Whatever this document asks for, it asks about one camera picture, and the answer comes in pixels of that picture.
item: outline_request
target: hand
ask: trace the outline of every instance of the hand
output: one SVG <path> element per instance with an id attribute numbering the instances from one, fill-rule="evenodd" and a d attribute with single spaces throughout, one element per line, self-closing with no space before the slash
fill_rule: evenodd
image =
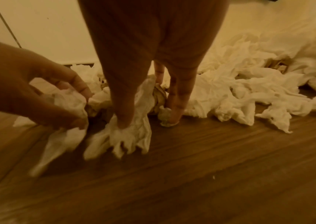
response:
<path id="1" fill-rule="evenodd" d="M 29 84 L 35 77 L 59 89 L 72 86 L 86 99 L 92 96 L 88 86 L 71 69 L 31 51 L 0 43 L 0 111 L 55 128 L 84 128 L 84 120 L 40 97 L 42 92 Z"/>
<path id="2" fill-rule="evenodd" d="M 196 73 L 228 0 L 79 0 L 111 91 L 119 128 L 131 124 L 134 97 L 155 61 L 157 82 L 171 76 L 169 122 L 179 122 Z"/>

